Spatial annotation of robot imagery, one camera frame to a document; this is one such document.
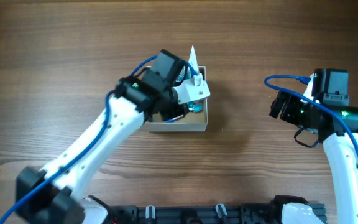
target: tabletop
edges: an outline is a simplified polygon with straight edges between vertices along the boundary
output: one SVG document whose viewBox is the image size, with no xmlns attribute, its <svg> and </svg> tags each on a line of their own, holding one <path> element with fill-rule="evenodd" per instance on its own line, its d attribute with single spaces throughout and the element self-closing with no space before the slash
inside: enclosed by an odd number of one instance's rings
<svg viewBox="0 0 358 224">
<path fill-rule="evenodd" d="M 61 154 L 118 79 L 161 49 L 187 58 L 194 45 L 211 90 L 207 130 L 135 132 L 87 194 L 137 206 L 269 203 L 287 194 L 325 203 L 328 222 L 337 222 L 322 146 L 298 145 L 297 128 L 268 115 L 277 91 L 263 80 L 346 69 L 358 106 L 358 1 L 10 2 L 0 4 L 0 216 L 14 203 L 18 173 Z"/>
</svg>

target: wooden table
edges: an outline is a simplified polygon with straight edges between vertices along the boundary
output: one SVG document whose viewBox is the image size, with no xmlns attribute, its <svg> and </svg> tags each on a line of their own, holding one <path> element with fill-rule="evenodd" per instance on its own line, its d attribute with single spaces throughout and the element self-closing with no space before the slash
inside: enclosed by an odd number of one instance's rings
<svg viewBox="0 0 358 224">
<path fill-rule="evenodd" d="M 207 131 L 134 133 L 88 193 L 138 206 L 297 195 L 325 203 L 336 223 L 323 148 L 301 147 L 295 126 L 268 116 L 277 92 L 263 79 L 347 69 L 351 105 L 358 106 L 358 1 L 0 4 L 0 216 L 14 202 L 18 173 L 64 151 L 119 78 L 162 48 L 187 58 L 191 45 L 208 69 Z M 22 223 L 15 215 L 13 222 Z"/>
</svg>

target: brown table surface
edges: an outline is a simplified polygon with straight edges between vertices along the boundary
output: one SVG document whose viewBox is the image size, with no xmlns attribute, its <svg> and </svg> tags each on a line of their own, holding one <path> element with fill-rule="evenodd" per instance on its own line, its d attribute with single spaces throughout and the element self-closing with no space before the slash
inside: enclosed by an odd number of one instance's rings
<svg viewBox="0 0 358 224">
<path fill-rule="evenodd" d="M 187 58 L 192 45 L 208 70 L 207 131 L 134 133 L 88 193 L 138 206 L 297 195 L 325 203 L 336 223 L 323 148 L 301 147 L 295 126 L 268 116 L 277 91 L 263 79 L 347 69 L 351 105 L 358 106 L 358 1 L 0 4 L 0 216 L 14 202 L 18 173 L 64 151 L 119 78 L 162 48 Z M 292 80 L 273 83 L 305 89 Z M 15 215 L 9 222 L 22 223 Z"/>
</svg>

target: cardboard box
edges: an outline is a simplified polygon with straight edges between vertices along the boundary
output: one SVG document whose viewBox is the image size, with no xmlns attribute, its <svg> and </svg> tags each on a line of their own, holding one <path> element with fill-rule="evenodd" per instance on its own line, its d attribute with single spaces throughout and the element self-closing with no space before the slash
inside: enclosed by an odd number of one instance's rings
<svg viewBox="0 0 358 224">
<path fill-rule="evenodd" d="M 206 80 L 206 67 L 199 66 L 200 73 Z M 177 132 L 177 131 L 205 131 L 208 124 L 208 104 L 207 99 L 202 101 L 204 110 L 200 113 L 189 112 L 186 116 L 173 123 L 158 122 L 159 115 L 153 116 L 154 122 L 146 122 L 140 128 L 141 131 L 150 132 Z"/>
</svg>

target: open box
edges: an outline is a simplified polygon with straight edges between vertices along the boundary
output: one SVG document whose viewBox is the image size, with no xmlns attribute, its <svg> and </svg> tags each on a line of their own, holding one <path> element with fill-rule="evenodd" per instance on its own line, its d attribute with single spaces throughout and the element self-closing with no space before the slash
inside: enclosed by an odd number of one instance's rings
<svg viewBox="0 0 358 224">
<path fill-rule="evenodd" d="M 206 67 L 199 66 L 198 70 L 203 75 L 204 80 L 206 80 Z M 208 124 L 207 99 L 202 100 L 202 104 L 204 109 L 202 112 L 189 112 L 184 118 L 172 123 L 146 121 L 140 130 L 150 132 L 205 131 Z"/>
</svg>

